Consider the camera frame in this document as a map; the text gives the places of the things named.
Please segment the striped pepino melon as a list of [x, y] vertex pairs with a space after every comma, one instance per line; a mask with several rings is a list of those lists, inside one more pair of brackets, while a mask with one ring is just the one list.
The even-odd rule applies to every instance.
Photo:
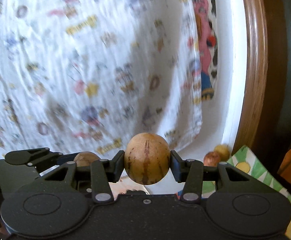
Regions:
[[94, 161], [100, 160], [100, 157], [93, 152], [85, 151], [79, 152], [75, 158], [74, 162], [77, 164], [78, 167], [86, 167], [90, 166], [90, 164]]
[[135, 135], [124, 152], [124, 168], [128, 177], [141, 185], [158, 183], [168, 173], [169, 164], [169, 145], [157, 134]]

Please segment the reddish brown round fruit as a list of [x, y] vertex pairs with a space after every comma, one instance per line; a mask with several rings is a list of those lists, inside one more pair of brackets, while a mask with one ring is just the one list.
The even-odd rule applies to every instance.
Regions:
[[218, 163], [220, 163], [221, 157], [218, 152], [208, 152], [203, 158], [203, 164], [205, 166], [217, 167]]

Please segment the yellow fruit behind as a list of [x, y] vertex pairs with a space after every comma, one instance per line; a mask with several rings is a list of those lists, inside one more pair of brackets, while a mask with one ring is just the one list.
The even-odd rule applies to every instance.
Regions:
[[228, 161], [231, 156], [229, 147], [226, 144], [219, 144], [214, 147], [214, 152], [220, 155], [221, 161]]

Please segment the colourful anime drawing sheet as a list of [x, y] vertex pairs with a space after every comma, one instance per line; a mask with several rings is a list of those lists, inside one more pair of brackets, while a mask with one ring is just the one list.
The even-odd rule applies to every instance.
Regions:
[[[121, 177], [116, 183], [109, 183], [111, 192], [113, 194], [114, 200], [121, 195], [150, 195], [150, 192], [146, 189], [144, 185], [135, 183], [128, 176]], [[202, 186], [202, 196], [203, 198], [209, 197], [215, 192], [215, 182], [214, 181], [204, 181]]]

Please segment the white cartoon print cloth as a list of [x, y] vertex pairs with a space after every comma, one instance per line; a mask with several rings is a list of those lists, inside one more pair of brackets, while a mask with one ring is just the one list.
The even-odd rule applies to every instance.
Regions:
[[192, 0], [0, 0], [0, 159], [110, 157], [138, 133], [182, 150], [202, 124]]

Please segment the wooden frame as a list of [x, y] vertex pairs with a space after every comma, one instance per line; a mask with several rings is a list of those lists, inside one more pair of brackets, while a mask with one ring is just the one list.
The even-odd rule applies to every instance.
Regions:
[[233, 151], [271, 145], [284, 101], [288, 42], [282, 0], [243, 0], [247, 29], [244, 101]]

